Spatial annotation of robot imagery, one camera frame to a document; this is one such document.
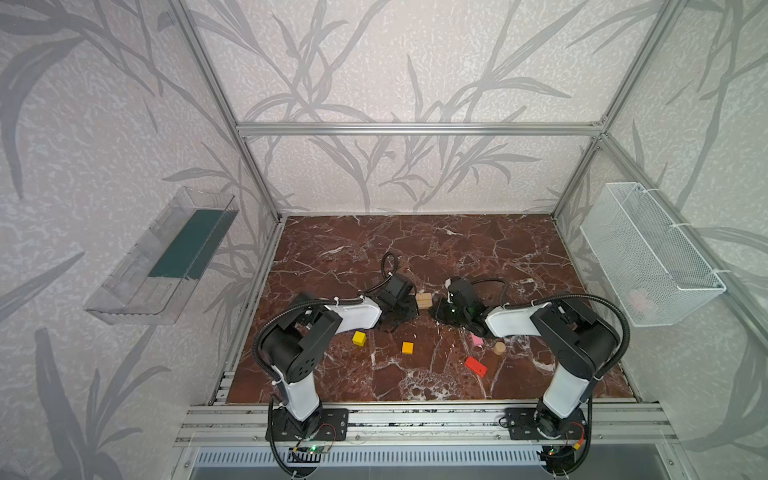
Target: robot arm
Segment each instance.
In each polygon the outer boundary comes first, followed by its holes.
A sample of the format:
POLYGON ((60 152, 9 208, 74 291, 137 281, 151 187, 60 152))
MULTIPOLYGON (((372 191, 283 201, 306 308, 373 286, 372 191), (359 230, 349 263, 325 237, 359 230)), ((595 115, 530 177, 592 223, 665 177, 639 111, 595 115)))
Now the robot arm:
POLYGON ((600 379, 597 371, 619 345, 619 335, 580 300, 563 299, 520 309, 497 306, 485 317, 499 337, 541 336, 558 366, 536 412, 538 431, 560 436, 580 403, 586 402, 600 379))
MULTIPOLYGON (((313 370, 333 336, 352 329, 373 328, 382 312, 391 310, 410 294, 413 285, 405 277, 395 274, 392 280, 375 298, 364 296, 355 305, 329 304, 297 310, 261 336, 259 350, 266 354, 272 370, 280 377, 275 383, 296 431, 311 436, 319 426, 322 404, 315 390, 313 370), (306 327, 307 333, 302 334, 298 326, 306 327)), ((317 298, 302 293, 291 305, 313 300, 317 298)), ((479 329, 481 334, 542 337, 558 362, 535 413, 538 431, 550 439, 561 436, 579 404, 591 395, 600 380, 595 378, 596 373, 620 343, 611 325, 586 303, 575 299, 556 299, 524 308, 487 308, 469 282, 454 279, 449 286, 449 303, 444 308, 471 321, 473 329, 479 329)))
POLYGON ((563 295, 531 306, 488 308, 473 284, 461 277, 446 282, 448 297, 430 313, 441 321, 463 326, 478 336, 540 336, 558 366, 535 412, 536 428, 544 437, 559 438, 600 381, 596 374, 620 345, 616 330, 579 295, 563 295))
MULTIPOLYGON (((383 313, 418 315, 410 295, 413 283, 398 273, 388 278, 376 296, 361 296, 353 305, 313 305, 295 310, 273 323, 257 345, 267 364, 280 377, 274 384, 282 392, 283 404, 290 413, 294 431, 310 437, 319 428, 322 404, 315 390, 313 371, 323 359, 333 336, 348 330, 372 329, 383 313), (302 334, 298 326, 306 328, 302 334)), ((288 310, 303 303, 318 303, 309 293, 301 293, 288 310)))
MULTIPOLYGON (((291 305, 317 300, 301 293, 291 305)), ((313 370, 323 359, 334 335, 353 329, 371 329, 381 316, 381 307, 369 297, 357 305, 315 306, 277 322, 266 332, 260 350, 282 382, 278 385, 290 414, 306 421, 319 407, 313 370), (296 326, 309 331, 302 335, 296 326)))

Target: black mounting plate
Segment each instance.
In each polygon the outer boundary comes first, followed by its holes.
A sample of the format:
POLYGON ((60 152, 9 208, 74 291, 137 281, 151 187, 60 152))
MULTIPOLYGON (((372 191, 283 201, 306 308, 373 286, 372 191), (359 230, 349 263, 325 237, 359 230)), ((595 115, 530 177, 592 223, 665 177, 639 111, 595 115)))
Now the black mounting plate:
MULTIPOLYGON (((275 433, 275 442, 296 442, 302 436, 302 432, 299 431, 292 422, 288 409, 277 409, 272 412, 272 428, 269 425, 266 429, 266 439, 269 440, 272 436, 272 432, 275 433)), ((331 441, 333 438, 333 431, 336 430, 336 441, 341 442, 346 440, 346 428, 349 422, 349 410, 348 409, 323 409, 320 412, 320 424, 325 423, 318 430, 313 440, 318 442, 331 441)))
MULTIPOLYGON (((508 425, 507 430, 511 440, 551 440, 536 429, 536 423, 533 419, 535 411, 536 408, 511 407, 504 409, 504 418, 508 425)), ((568 421, 587 425, 581 409, 575 409, 568 421)), ((572 440, 578 440, 581 437, 581 429, 572 423, 568 423, 565 433, 572 440)))

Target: leaf-patterned wallpaper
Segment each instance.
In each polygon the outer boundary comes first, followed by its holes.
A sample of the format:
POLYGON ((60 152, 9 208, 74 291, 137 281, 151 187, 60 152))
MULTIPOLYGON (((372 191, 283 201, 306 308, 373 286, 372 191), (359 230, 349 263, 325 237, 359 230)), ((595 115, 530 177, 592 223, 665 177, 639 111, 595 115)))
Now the leaf-patterned wallpaper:
MULTIPOLYGON (((477 122, 599 120, 661 1, 187 4, 240 121, 477 122)), ((250 139, 297 213, 550 211, 584 144, 250 139)))
POLYGON ((281 207, 298 214, 504 214, 551 212, 586 143, 585 137, 270 137, 251 141, 250 149, 281 207), (450 152, 453 161, 445 161, 450 152))
POLYGON ((274 226, 165 2, 0 2, 0 478, 156 478, 274 226), (83 310, 187 185, 240 214, 173 326, 83 310))
MULTIPOLYGON (((768 305, 768 2, 690 0, 611 134, 758 303, 768 305)), ((603 155, 559 219, 590 290, 612 295, 578 226, 607 181, 603 155)), ((664 405, 703 480, 768 472, 768 357, 724 301, 633 329, 624 368, 664 405)))

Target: yellow cube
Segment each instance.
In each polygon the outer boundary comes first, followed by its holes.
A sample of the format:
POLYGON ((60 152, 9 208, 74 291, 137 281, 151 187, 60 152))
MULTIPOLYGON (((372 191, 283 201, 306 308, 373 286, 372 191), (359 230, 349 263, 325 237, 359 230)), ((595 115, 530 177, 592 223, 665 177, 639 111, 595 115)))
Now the yellow cube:
POLYGON ((366 344, 366 334, 363 332, 355 332, 355 336, 352 337, 352 343, 357 346, 363 346, 366 344))

